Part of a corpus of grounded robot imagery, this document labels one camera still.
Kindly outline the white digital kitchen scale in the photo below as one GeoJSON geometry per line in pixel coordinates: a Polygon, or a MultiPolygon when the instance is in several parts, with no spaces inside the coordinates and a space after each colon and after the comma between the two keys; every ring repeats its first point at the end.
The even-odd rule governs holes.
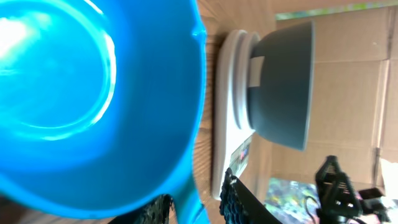
{"type": "Polygon", "coordinates": [[[239,177],[248,164],[254,130],[248,119],[250,56],[260,41],[256,32],[233,30],[218,54],[215,75],[211,194],[220,199],[227,169],[239,177]]]}

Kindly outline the blue plastic measuring scoop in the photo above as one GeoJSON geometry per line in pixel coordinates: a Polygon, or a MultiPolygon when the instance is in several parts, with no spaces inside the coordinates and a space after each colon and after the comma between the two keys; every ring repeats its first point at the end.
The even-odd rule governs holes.
{"type": "Polygon", "coordinates": [[[2,0],[1,193],[81,219],[169,195],[179,223],[208,223],[205,42],[195,1],[2,0]]]}

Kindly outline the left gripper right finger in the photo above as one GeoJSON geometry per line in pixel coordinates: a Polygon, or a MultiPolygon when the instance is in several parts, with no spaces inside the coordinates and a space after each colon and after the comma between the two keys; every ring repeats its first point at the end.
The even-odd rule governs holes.
{"type": "Polygon", "coordinates": [[[225,172],[220,194],[220,214],[226,224],[281,224],[235,176],[225,172]]]}

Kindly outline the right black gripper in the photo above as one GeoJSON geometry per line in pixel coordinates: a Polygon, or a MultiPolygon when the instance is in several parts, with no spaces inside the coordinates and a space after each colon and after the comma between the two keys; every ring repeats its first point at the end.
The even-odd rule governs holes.
{"type": "Polygon", "coordinates": [[[343,172],[336,156],[327,156],[315,174],[320,207],[319,223],[343,224],[352,221],[370,223],[361,216],[371,216],[377,223],[391,223],[384,196],[377,188],[355,192],[349,177],[343,172]]]}

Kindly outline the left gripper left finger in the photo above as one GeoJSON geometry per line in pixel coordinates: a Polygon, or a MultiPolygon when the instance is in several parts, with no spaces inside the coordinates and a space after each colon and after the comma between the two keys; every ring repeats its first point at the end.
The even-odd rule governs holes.
{"type": "Polygon", "coordinates": [[[170,195],[160,195],[137,210],[117,216],[109,224],[169,224],[172,204],[170,195]]]}

